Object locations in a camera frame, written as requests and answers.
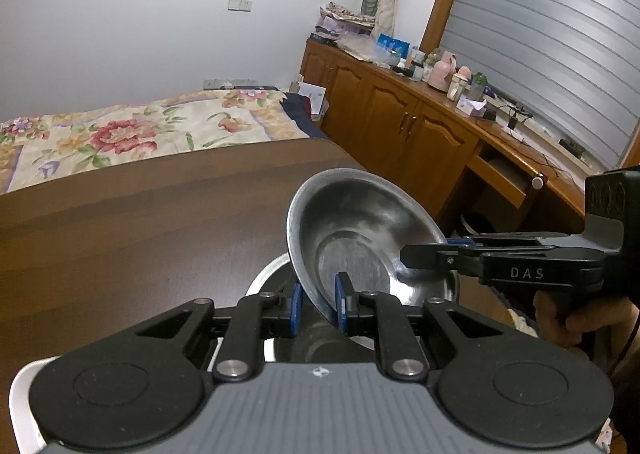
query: bottle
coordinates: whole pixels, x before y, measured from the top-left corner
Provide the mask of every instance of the bottle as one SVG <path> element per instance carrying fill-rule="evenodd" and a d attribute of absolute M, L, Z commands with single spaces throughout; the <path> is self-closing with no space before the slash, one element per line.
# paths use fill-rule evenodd
<path fill-rule="evenodd" d="M 418 54 L 418 47 L 417 46 L 412 46 L 411 51 L 409 52 L 409 55 L 406 57 L 406 65 L 405 68 L 406 69 L 410 69 L 415 62 L 415 57 Z"/>
<path fill-rule="evenodd" d="M 469 93 L 466 94 L 466 98 L 469 100 L 482 100 L 482 95 L 484 94 L 484 88 L 489 84 L 489 81 L 482 73 L 476 73 L 474 75 L 473 81 L 471 82 L 471 88 L 469 88 Z"/>
<path fill-rule="evenodd" d="M 436 48 L 431 52 L 424 60 L 424 73 L 422 74 L 422 80 L 427 82 L 433 70 L 433 65 L 440 60 L 440 49 Z"/>
<path fill-rule="evenodd" d="M 466 77 L 462 75 L 462 73 L 454 74 L 451 79 L 451 84 L 449 85 L 447 98 L 449 100 L 452 100 L 453 102 L 458 102 L 460 100 L 460 97 L 462 97 L 467 84 L 468 82 L 466 81 Z"/>

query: human hand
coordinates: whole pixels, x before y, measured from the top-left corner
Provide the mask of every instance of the human hand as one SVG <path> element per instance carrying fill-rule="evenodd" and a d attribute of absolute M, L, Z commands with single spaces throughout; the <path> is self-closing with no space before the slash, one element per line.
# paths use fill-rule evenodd
<path fill-rule="evenodd" d="M 609 327 L 610 340 L 607 356 L 610 363 L 617 360 L 625 347 L 638 317 L 638 308 L 626 297 L 594 299 L 583 308 L 574 311 L 564 320 L 564 323 L 557 318 L 558 305 L 551 294 L 545 291 L 536 292 L 533 305 L 536 308 L 540 338 L 553 342 L 562 348 L 577 350 L 574 346 L 582 341 L 583 333 Z M 625 355 L 625 361 L 632 358 L 638 350 L 640 350 L 640 335 L 634 339 L 631 348 Z"/>

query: wooden cabinet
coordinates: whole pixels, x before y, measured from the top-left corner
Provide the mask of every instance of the wooden cabinet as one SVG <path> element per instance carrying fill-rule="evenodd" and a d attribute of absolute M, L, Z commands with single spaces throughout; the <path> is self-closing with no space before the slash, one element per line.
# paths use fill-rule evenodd
<path fill-rule="evenodd" d="M 474 154 L 478 138 L 421 102 L 392 180 L 437 219 Z"/>
<path fill-rule="evenodd" d="M 364 72 L 347 60 L 337 60 L 326 93 L 329 109 L 322 120 L 322 131 L 348 153 L 360 123 L 363 107 Z"/>
<path fill-rule="evenodd" d="M 367 171 L 390 179 L 418 100 L 381 78 L 367 78 L 362 110 L 347 151 Z"/>
<path fill-rule="evenodd" d="M 305 57 L 300 67 L 306 83 L 326 87 L 332 73 L 332 54 L 328 50 L 329 47 L 319 44 L 306 45 Z"/>

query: blue box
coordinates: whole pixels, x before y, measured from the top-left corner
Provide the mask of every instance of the blue box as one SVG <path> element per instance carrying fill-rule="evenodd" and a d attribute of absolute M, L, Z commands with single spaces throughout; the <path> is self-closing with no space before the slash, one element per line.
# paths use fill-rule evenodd
<path fill-rule="evenodd" d="M 409 55 L 409 43 L 406 41 L 400 41 L 392 38 L 391 36 L 386 36 L 385 34 L 380 34 L 378 37 L 378 44 L 388 49 L 389 51 L 395 50 L 400 54 L 401 59 L 406 59 L 406 56 Z"/>

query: paper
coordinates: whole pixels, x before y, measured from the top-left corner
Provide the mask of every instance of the paper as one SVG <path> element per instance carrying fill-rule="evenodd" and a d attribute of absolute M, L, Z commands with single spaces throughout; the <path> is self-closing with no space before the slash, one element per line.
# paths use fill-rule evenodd
<path fill-rule="evenodd" d="M 324 99 L 322 101 L 322 109 L 320 110 L 320 113 L 318 115 L 311 113 L 311 120 L 322 120 L 322 117 L 324 117 L 324 114 L 326 113 L 326 111 L 329 109 L 329 102 L 326 101 L 326 99 Z"/>
<path fill-rule="evenodd" d="M 324 100 L 325 92 L 326 88 L 323 88 L 322 86 L 301 82 L 298 94 L 309 97 L 311 100 L 311 114 L 319 115 L 322 110 L 322 101 Z"/>
<path fill-rule="evenodd" d="M 466 96 L 462 95 L 460 100 L 458 101 L 458 108 L 465 115 L 469 115 L 470 117 L 481 117 L 484 115 L 484 107 L 486 106 L 486 100 L 482 102 L 476 102 L 474 100 L 469 100 Z"/>

